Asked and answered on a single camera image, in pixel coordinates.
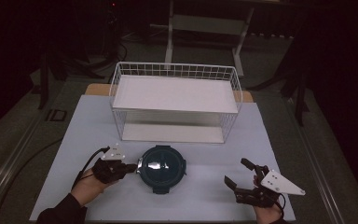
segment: wire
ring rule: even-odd
[[[46,150],[47,148],[49,148],[49,147],[51,147],[51,146],[53,146],[53,145],[55,145],[55,144],[57,144],[57,143],[59,143],[59,142],[61,142],[62,139],[63,139],[63,138],[60,138],[60,139],[58,139],[58,140],[56,140],[56,141],[54,141],[54,142],[48,144],[47,146],[40,148],[38,151],[36,151],[36,153],[35,153],[34,155],[32,155],[32,156],[22,165],[22,167],[19,169],[19,171],[17,171],[17,173],[16,173],[16,174],[13,176],[13,178],[11,179],[11,181],[10,181],[10,183],[9,183],[9,185],[8,185],[8,187],[7,187],[6,191],[5,191],[5,193],[4,193],[4,195],[2,196],[2,199],[1,199],[1,202],[0,202],[0,211],[1,211],[1,209],[2,209],[2,205],[3,205],[4,202],[5,202],[5,199],[6,199],[7,195],[8,195],[8,192],[9,192],[10,188],[13,186],[14,181],[17,179],[17,177],[19,176],[19,174],[21,173],[21,171],[25,168],[25,166],[26,166],[31,160],[33,160],[37,155],[39,155],[41,152],[43,152],[43,151]]]
[[[103,67],[103,68],[101,68],[101,69],[99,69],[99,70],[94,70],[94,72],[96,73],[96,74],[99,74],[99,73],[101,73],[101,72],[103,72],[103,71],[106,71],[107,69],[109,69],[109,68],[111,68],[112,66],[114,66],[116,64],[116,62],[115,61],[112,61],[110,64],[108,64],[106,67]]]
[[[83,64],[88,69],[95,70],[104,66],[107,66],[114,62],[116,56],[113,55],[113,53],[109,53],[109,55],[101,62],[98,63],[92,63],[92,64]]]
[[[90,177],[90,176],[92,176],[92,175],[83,176],[83,177],[81,177],[79,180],[86,179],[87,177]]]
[[[153,36],[162,34],[162,33],[166,32],[166,31],[168,31],[168,28],[164,28],[164,29],[162,29],[162,30],[160,30],[160,31],[157,31],[157,32],[155,32],[155,33],[149,35],[148,37],[153,37]],[[131,32],[131,33],[127,34],[127,35],[123,35],[123,36],[121,37],[121,39],[122,39],[122,40],[125,40],[125,41],[130,41],[130,42],[140,42],[140,41],[143,41],[143,40],[144,40],[144,39],[141,38],[141,37],[133,38],[133,39],[129,38],[129,37],[132,36],[132,35],[136,35],[136,33],[135,33],[135,32]]]
[[[280,196],[283,197],[283,206],[282,206],[282,209],[284,209],[284,207],[286,206],[286,198],[283,196],[283,194],[280,194]]]
[[[124,56],[123,56],[123,58],[120,60],[119,58],[118,58],[118,56],[117,56],[117,58],[118,58],[118,61],[119,62],[125,62],[126,61],[126,58],[127,58],[127,52],[128,52],[128,50],[127,50],[127,48],[120,42],[120,43],[118,43],[123,49],[124,49]],[[112,81],[112,79],[113,79],[113,76],[115,75],[115,71],[116,70],[114,70],[113,72],[112,72],[112,74],[110,75],[110,77],[107,79],[107,84],[110,84],[110,82]]]
[[[275,202],[275,205],[277,205],[279,207],[279,209],[281,209],[281,218],[280,219],[283,219],[284,218],[284,211],[283,211],[283,207],[277,202]]]
[[[109,11],[109,3],[107,1],[104,1],[105,2],[105,7],[107,9],[107,11]],[[103,52],[104,52],[104,49],[105,49],[105,42],[106,42],[106,38],[105,38],[105,35],[106,35],[106,27],[107,27],[107,23],[108,23],[108,19],[109,19],[109,16],[106,15],[106,18],[105,18],[105,21],[104,21],[104,24],[103,24],[103,46],[101,47],[101,55],[103,55]]]

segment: white shelf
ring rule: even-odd
[[[237,114],[228,81],[122,75],[113,109]]]
[[[215,113],[127,112],[123,140],[224,143]]]

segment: black cable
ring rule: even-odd
[[[278,203],[278,202],[275,202],[275,204],[278,206],[278,208],[281,210],[281,218],[280,219],[283,219],[284,218],[284,211],[283,211],[283,208],[281,207],[281,205]]]
[[[83,176],[83,177],[81,177],[79,180],[86,179],[87,177],[90,177],[90,176],[92,176],[92,175]]]
[[[284,209],[284,207],[286,206],[286,198],[283,196],[283,194],[280,194],[280,196],[283,197],[283,206],[282,206],[282,209]]]
[[[17,171],[17,173],[16,173],[16,174],[13,176],[13,178],[11,179],[11,181],[10,181],[10,183],[9,183],[9,185],[8,185],[8,187],[7,187],[6,191],[5,191],[5,193],[4,193],[4,195],[2,196],[2,199],[1,199],[1,202],[0,202],[0,210],[1,210],[1,208],[2,208],[2,205],[3,205],[4,202],[5,202],[5,199],[6,199],[7,195],[8,195],[8,191],[9,191],[10,188],[12,187],[12,185],[13,185],[14,181],[16,180],[16,178],[17,178],[17,177],[19,176],[19,174],[21,173],[22,169],[24,169],[25,166],[26,166],[31,160],[33,160],[37,155],[39,155],[41,152],[43,152],[43,151],[46,150],[47,148],[49,148],[49,147],[51,147],[51,146],[53,146],[53,145],[55,145],[55,144],[61,142],[62,139],[63,139],[63,138],[60,138],[60,139],[58,139],[58,140],[56,140],[56,141],[54,141],[54,142],[48,144],[47,146],[42,147],[41,149],[39,149],[38,151],[36,151],[36,153],[35,153],[34,155],[32,155],[32,156],[22,165],[22,167]]]
[[[124,49],[124,56],[123,56],[123,58],[120,60],[120,59],[118,59],[118,61],[119,62],[124,62],[125,60],[126,60],[126,58],[127,58],[127,52],[128,52],[128,50],[127,50],[127,48],[120,42],[120,43],[118,43],[123,49]],[[112,79],[113,79],[113,76],[115,75],[115,71],[116,71],[116,69],[112,72],[112,74],[110,75],[110,77],[107,79],[107,84],[110,84],[110,82],[112,81]]]
[[[109,53],[109,55],[103,61],[98,62],[98,63],[85,64],[84,66],[90,70],[96,70],[98,68],[107,66],[110,63],[113,63],[115,61],[115,58],[116,58],[116,56],[114,56],[113,53]]]

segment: wire basket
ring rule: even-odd
[[[166,108],[146,108],[145,107],[117,107],[116,101],[118,101],[117,97],[120,95],[120,80],[122,78],[144,78],[143,81],[146,83],[150,83],[150,81],[158,80],[165,81],[175,80],[180,81],[180,87],[175,88],[185,88],[186,86],[191,85],[204,85],[212,84],[212,83],[223,83],[230,88],[230,92],[228,97],[232,98],[229,99],[232,101],[233,106],[235,107],[235,112],[225,112],[225,111],[209,111],[209,110],[186,110],[181,108],[174,108],[174,109],[166,109]],[[154,86],[155,88],[164,88],[164,85],[157,85]],[[144,92],[148,93],[150,91],[158,90],[151,90],[145,89]],[[195,93],[194,95],[188,95],[187,100],[191,101],[192,98],[197,98],[199,95]],[[216,92],[212,92],[212,95],[219,96],[219,90]],[[235,67],[233,66],[220,66],[220,65],[206,65],[206,64],[184,64],[184,63],[118,63],[115,73],[113,75],[112,84],[110,88],[110,104],[112,107],[113,115],[115,118],[115,123],[117,125],[117,130],[122,140],[140,140],[140,141],[149,141],[150,139],[127,139],[125,137],[126,132],[126,124],[129,123],[129,117],[133,117],[136,114],[136,118],[139,121],[139,118],[142,119],[142,123],[150,122],[156,123],[158,120],[153,120],[153,118],[161,119],[161,122],[164,124],[168,124],[169,128],[174,128],[175,125],[182,125],[184,123],[188,126],[188,123],[194,124],[195,126],[209,126],[210,124],[206,124],[207,121],[200,121],[208,116],[215,117],[217,119],[217,125],[221,132],[221,139],[212,141],[211,143],[224,143],[228,137],[229,131],[234,124],[234,121],[241,110],[241,103],[242,103],[242,92],[241,92],[241,85],[239,82],[239,78],[236,72]],[[175,138],[166,138],[166,137],[157,137],[155,141],[169,141],[169,142],[199,142],[197,140],[177,140]],[[200,142],[210,142],[210,140],[202,140]]]

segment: black stand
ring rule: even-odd
[[[54,46],[49,46],[40,58],[40,103],[39,109],[42,109],[48,101],[48,70],[57,80],[66,80],[68,74],[65,65],[71,66],[81,74],[92,78],[104,78],[90,71],[83,64],[78,63],[73,58],[59,51]]]
[[[328,31],[321,29],[324,17],[321,13],[309,13],[298,34],[284,55],[274,77],[253,87],[249,91],[260,91],[267,86],[286,79],[281,88],[283,97],[291,97],[297,90],[295,117],[299,125],[303,126],[302,112],[305,106],[304,96],[307,78],[311,68],[316,63],[318,55],[322,53],[325,35]]]

